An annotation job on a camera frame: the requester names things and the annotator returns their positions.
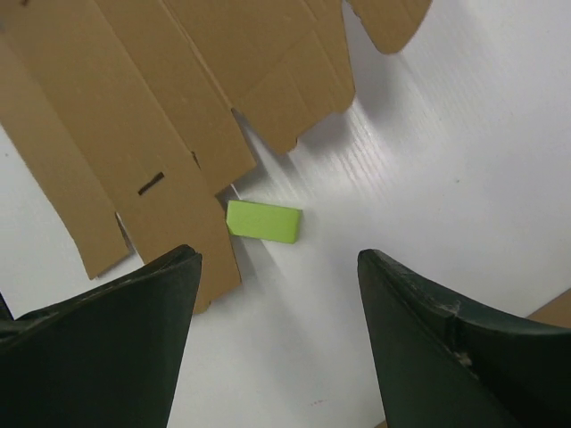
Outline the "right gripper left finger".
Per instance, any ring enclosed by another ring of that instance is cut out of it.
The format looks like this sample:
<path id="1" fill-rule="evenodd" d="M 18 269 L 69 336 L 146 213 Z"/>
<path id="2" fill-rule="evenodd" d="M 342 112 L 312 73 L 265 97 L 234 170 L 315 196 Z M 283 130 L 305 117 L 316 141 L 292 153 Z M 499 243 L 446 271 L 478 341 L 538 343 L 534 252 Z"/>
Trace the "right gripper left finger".
<path id="1" fill-rule="evenodd" d="M 181 245 L 20 317 L 2 306 L 2 426 L 166 426 L 202 261 Z"/>

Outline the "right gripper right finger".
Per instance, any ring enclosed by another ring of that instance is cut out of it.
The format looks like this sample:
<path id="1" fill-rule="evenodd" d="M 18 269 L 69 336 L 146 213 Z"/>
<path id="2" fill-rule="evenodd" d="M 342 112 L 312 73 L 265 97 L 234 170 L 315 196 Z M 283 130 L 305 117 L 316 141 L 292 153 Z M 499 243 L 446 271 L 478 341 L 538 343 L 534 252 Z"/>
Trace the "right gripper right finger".
<path id="1" fill-rule="evenodd" d="M 488 307 L 361 251 L 358 279 L 391 427 L 567 427 L 570 332 Z"/>

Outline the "brown cardboard box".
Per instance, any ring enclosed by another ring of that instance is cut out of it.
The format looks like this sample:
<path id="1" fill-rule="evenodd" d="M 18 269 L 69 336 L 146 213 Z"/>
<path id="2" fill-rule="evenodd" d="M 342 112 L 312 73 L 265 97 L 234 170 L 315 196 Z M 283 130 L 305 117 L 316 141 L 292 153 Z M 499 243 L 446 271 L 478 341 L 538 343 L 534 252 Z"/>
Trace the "brown cardboard box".
<path id="1" fill-rule="evenodd" d="M 218 195 L 352 104 L 338 1 L 4 1 L 1 123 L 89 277 L 203 256 L 194 306 L 241 283 Z"/>

